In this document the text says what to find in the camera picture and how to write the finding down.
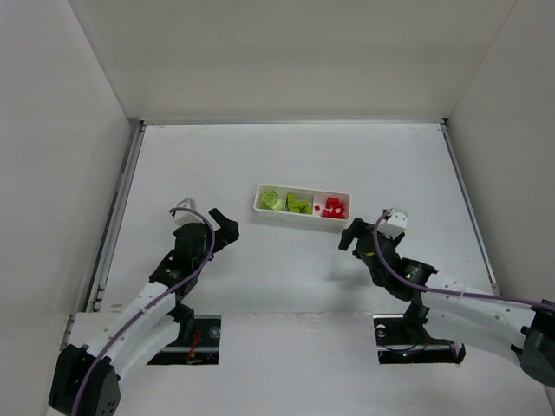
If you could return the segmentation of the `red lego pile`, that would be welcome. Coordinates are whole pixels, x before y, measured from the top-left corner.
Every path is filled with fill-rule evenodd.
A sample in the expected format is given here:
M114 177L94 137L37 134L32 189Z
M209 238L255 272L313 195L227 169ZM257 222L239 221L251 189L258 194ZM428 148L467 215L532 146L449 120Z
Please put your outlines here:
M347 218L347 203L338 197L326 197L317 200L313 211L322 218L344 220Z

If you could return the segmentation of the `white three-compartment tray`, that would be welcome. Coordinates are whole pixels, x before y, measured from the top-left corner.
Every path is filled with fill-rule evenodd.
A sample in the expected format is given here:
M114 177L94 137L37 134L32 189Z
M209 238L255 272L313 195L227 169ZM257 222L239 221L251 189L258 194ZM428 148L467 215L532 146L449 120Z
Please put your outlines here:
M340 230L351 219L351 204L348 193L260 184L253 208L263 219Z

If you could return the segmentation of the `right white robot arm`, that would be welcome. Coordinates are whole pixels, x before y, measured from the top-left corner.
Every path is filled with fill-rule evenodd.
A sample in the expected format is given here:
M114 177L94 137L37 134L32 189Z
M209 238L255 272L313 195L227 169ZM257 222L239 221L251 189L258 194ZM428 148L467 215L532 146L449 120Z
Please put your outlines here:
M554 304L488 294L439 275L437 269L401 257L404 213L386 210L376 223L356 218L341 232L339 250L352 249L375 286L406 302L402 320L411 332L407 345L447 342L498 355L546 387L554 385Z

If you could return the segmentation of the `lime green 2x2 lego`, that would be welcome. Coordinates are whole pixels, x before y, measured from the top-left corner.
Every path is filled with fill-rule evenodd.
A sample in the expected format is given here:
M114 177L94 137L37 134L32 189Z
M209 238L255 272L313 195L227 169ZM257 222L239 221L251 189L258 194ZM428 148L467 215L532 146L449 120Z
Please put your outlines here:
M270 189L260 194L258 207L267 211L283 211L284 200L276 190Z

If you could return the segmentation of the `lime green 2x4 lego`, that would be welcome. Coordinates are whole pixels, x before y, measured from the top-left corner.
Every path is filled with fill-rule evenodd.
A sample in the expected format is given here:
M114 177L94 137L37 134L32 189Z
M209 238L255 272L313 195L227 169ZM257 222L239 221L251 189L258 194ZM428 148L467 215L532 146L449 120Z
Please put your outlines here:
M311 215L314 195L309 193L288 192L285 207L288 212Z

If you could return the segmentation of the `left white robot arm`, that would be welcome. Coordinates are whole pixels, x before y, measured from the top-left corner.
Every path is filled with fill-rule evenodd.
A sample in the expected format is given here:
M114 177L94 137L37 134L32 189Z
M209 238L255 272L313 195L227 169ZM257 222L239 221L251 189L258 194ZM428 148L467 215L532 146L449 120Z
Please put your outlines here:
M239 225L216 208L208 216L184 206L170 212L195 219L174 231L174 247L118 317L96 337L59 353L49 408L62 415L112 415L125 381L167 345L199 339L195 313L182 301L214 255L238 240Z

